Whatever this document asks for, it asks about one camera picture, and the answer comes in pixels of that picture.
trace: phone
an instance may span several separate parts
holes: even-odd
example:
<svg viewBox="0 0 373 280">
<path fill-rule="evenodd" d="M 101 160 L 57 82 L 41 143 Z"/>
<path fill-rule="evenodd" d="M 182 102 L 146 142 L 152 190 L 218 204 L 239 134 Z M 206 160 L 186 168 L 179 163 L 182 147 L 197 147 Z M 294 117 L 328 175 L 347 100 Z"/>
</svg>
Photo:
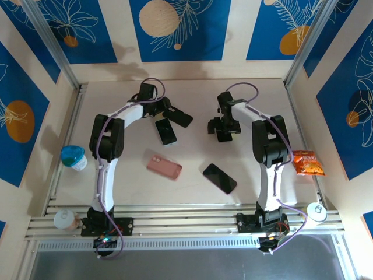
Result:
<svg viewBox="0 0 373 280">
<path fill-rule="evenodd" d="M 180 164 L 171 162 L 159 155 L 154 155 L 146 168 L 167 178 L 176 180 L 180 175 L 182 167 Z"/>
<path fill-rule="evenodd" d="M 211 183 L 230 194 L 237 186 L 237 182 L 221 171 L 215 164 L 210 164 L 202 173 Z"/>
<path fill-rule="evenodd" d="M 156 121 L 156 127 L 163 145 L 168 145 L 177 141 L 173 127 L 167 118 Z"/>
<path fill-rule="evenodd" d="M 164 110 L 163 117 L 168 118 L 170 121 L 186 128 L 193 121 L 191 115 L 185 114 L 183 111 L 170 106 L 168 109 Z"/>
</svg>

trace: purple cable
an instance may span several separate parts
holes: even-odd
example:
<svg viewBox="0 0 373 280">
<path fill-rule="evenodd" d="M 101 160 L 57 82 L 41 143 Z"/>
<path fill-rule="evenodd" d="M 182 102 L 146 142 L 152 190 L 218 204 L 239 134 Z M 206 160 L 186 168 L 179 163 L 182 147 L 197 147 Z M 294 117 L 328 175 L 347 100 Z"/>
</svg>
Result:
<svg viewBox="0 0 373 280">
<path fill-rule="evenodd" d="M 267 120 L 271 126 L 276 130 L 276 132 L 280 135 L 280 138 L 281 140 L 285 143 L 285 146 L 287 148 L 287 150 L 289 151 L 290 153 L 290 160 L 286 161 L 286 162 L 283 162 L 282 164 L 280 164 L 279 166 L 275 167 L 275 176 L 274 176 L 274 179 L 273 179 L 273 196 L 275 197 L 277 195 L 277 171 L 284 165 L 287 165 L 288 163 L 291 163 L 293 162 L 294 160 L 294 154 L 293 154 L 293 151 L 291 150 L 291 147 L 290 147 L 290 144 L 288 142 L 288 140 L 285 138 L 285 136 L 283 135 L 283 133 L 280 131 L 280 129 L 277 127 L 277 125 L 269 118 L 267 117 L 266 115 L 263 115 L 260 111 L 258 110 L 255 110 L 254 108 L 250 107 L 249 106 L 249 103 L 251 101 L 253 101 L 254 99 L 256 99 L 258 96 L 259 96 L 259 89 L 251 84 L 251 83 L 246 83 L 246 82 L 240 82 L 240 83 L 235 83 L 233 85 L 231 85 L 230 87 L 228 87 L 228 89 L 226 90 L 226 92 L 228 90 L 230 90 L 231 88 L 233 88 L 234 86 L 237 86 L 237 85 L 249 85 L 249 86 L 252 86 L 255 90 L 256 90 L 256 94 L 253 98 L 249 99 L 247 102 L 246 102 L 246 108 L 250 111 L 252 111 L 253 113 L 255 113 L 256 115 L 258 115 L 259 117 L 262 117 L 264 118 L 265 120 Z M 293 208 L 293 207 L 290 207 L 284 203 L 282 203 L 279 199 L 276 199 L 276 201 L 281 204 L 283 207 L 287 208 L 287 209 L 290 209 L 290 210 L 293 210 L 293 211 L 296 211 L 298 212 L 299 214 L 303 215 L 304 216 L 304 223 L 301 225 L 301 227 L 289 238 L 287 239 L 286 241 L 284 241 L 284 243 L 282 243 L 279 247 L 275 248 L 273 251 L 269 252 L 271 254 L 273 254 L 275 251 L 277 251 L 279 248 L 281 248 L 282 246 L 284 246 L 286 243 L 288 243 L 291 239 L 293 239 L 305 226 L 305 224 L 307 223 L 307 219 L 308 219 L 308 216 L 306 213 L 304 213 L 303 211 L 297 209 L 297 208 Z"/>
<path fill-rule="evenodd" d="M 102 202 L 102 189 L 100 188 L 100 181 L 101 181 L 101 178 L 103 176 L 103 170 L 102 170 L 103 162 L 102 162 L 101 157 L 100 157 L 99 147 L 100 147 L 101 140 L 103 138 L 103 135 L 105 133 L 107 125 L 109 124 L 109 122 L 113 118 L 117 117 L 118 114 L 120 114 L 121 112 L 123 112 L 124 110 L 126 110 L 128 108 L 131 108 L 132 106 L 139 105 L 139 104 L 146 104 L 146 103 L 154 103 L 154 102 L 157 102 L 157 101 L 161 100 L 164 97 L 164 95 L 166 93 L 166 88 L 165 88 L 163 82 L 161 80 L 156 79 L 156 78 L 147 78 L 147 79 L 143 80 L 141 82 L 141 84 L 144 83 L 145 81 L 148 81 L 148 80 L 157 81 L 158 83 L 160 83 L 162 85 L 162 88 L 163 88 L 162 95 L 159 98 L 155 98 L 153 100 L 146 100 L 146 101 L 140 101 L 140 102 L 132 103 L 130 105 L 124 106 L 123 108 L 119 109 L 113 115 L 111 115 L 110 117 L 108 117 L 107 121 L 103 125 L 103 128 L 102 128 L 102 130 L 100 132 L 100 135 L 98 136 L 98 140 L 97 140 L 97 144 L 96 144 L 96 156 L 97 156 L 98 163 L 99 163 L 98 176 L 97 176 L 97 195 L 98 195 L 98 201 L 100 203 L 100 206 L 101 206 L 101 208 L 102 208 L 105 216 L 108 218 L 108 220 L 110 221 L 110 223 L 114 226 L 115 230 L 119 233 L 119 236 L 121 238 L 121 249 L 120 249 L 120 251 L 116 255 L 111 256 L 111 257 L 104 257 L 103 258 L 103 257 L 100 256 L 100 259 L 102 259 L 102 260 L 112 260 L 113 258 L 118 257 L 122 253 L 122 251 L 124 249 L 124 237 L 122 235 L 122 232 L 119 230 L 117 224 L 115 224 L 115 222 L 113 221 L 113 219 L 111 219 L 109 213 L 106 211 L 105 206 L 104 206 L 104 204 Z M 100 248 L 100 246 L 97 246 L 97 248 L 96 248 L 96 254 L 98 254 L 98 249 L 99 248 Z"/>
</svg>

